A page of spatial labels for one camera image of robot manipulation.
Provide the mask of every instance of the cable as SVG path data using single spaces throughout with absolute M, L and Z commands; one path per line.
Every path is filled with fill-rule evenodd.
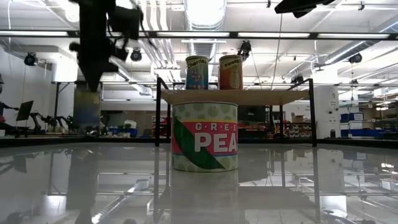
M 25 65 L 24 82 L 22 83 L 22 99 L 21 99 L 21 103 L 24 102 L 24 95 L 25 95 L 26 67 L 27 66 Z
M 260 88 L 262 89 L 260 76 L 259 76 L 259 73 L 257 71 L 256 61 L 254 60 L 254 53 L 253 52 L 251 52 L 251 58 L 253 59 L 254 69 L 256 69 L 257 78 L 259 79 Z
M 276 49 L 276 58 L 275 58 L 275 67 L 274 67 L 274 77 L 272 78 L 271 90 L 272 90 L 272 85 L 274 84 L 274 80 L 275 80 L 276 65 L 278 64 L 279 44 L 280 44 L 280 33 L 282 32 L 282 18 L 283 18 L 283 14 L 280 15 L 280 26 L 279 26 L 278 47 L 277 47 L 277 49 Z
M 8 7 L 7 7 L 7 15 L 8 15 L 8 29 L 11 30 L 11 17 L 10 17 L 10 5 L 12 3 L 12 0 L 8 2 Z M 8 38 L 8 44 L 11 46 L 11 37 Z
M 4 40 L 2 40 L 2 41 L 7 45 L 8 51 L 10 52 L 11 51 L 10 45 L 8 45 L 6 41 L 4 41 Z M 10 56 L 9 52 L 8 52 L 8 66 L 10 68 L 10 76 L 12 76 L 11 56 Z

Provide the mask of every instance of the cardboard box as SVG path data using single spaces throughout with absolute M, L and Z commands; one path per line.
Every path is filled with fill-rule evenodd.
M 293 123 L 303 123 L 304 115 L 295 115 L 294 113 L 292 113 L 292 122 Z

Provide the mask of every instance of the reflective tabletop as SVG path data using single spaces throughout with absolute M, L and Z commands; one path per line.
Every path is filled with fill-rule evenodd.
M 0 223 L 398 223 L 393 149 L 240 144 L 238 155 L 236 170 L 193 173 L 170 168 L 169 144 L 2 149 Z

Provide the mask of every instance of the fluorescent light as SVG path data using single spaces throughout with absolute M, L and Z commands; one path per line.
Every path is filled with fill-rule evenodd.
M 103 82 L 104 85 L 128 85 L 129 82 Z
M 229 32 L 158 32 L 158 37 L 229 37 Z
M 102 101 L 127 101 L 122 99 L 103 99 Z
M 318 34 L 319 38 L 358 38 L 358 39 L 381 39 L 387 38 L 390 34 Z
M 388 110 L 388 107 L 376 108 L 376 110 Z
M 278 32 L 240 32 L 238 37 L 290 37 L 307 38 L 309 33 L 278 33 Z
M 383 167 L 383 168 L 385 168 L 385 167 L 387 167 L 387 168 L 394 168 L 393 165 L 387 164 L 387 163 L 382 163 L 382 164 L 381 164 L 381 167 Z
M 47 36 L 47 37 L 68 37 L 68 33 L 65 31 L 12 31 L 2 30 L 0 36 Z
M 386 101 L 386 102 L 383 102 L 383 103 L 378 103 L 378 104 L 376 104 L 376 106 L 387 105 L 387 104 L 390 104 L 390 103 L 392 103 L 392 102 L 391 101 Z
M 116 5 L 120 7 L 125 7 L 126 9 L 132 9 L 132 4 L 130 0 L 116 0 Z
M 183 44 L 226 44 L 226 40 L 181 40 Z

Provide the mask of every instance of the blue bin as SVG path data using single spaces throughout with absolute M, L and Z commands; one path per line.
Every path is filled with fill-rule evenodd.
M 110 128 L 109 131 L 112 132 L 113 135 L 117 135 L 120 133 L 119 128 Z
M 130 137 L 135 138 L 138 135 L 138 128 L 129 128 L 126 132 L 130 133 Z

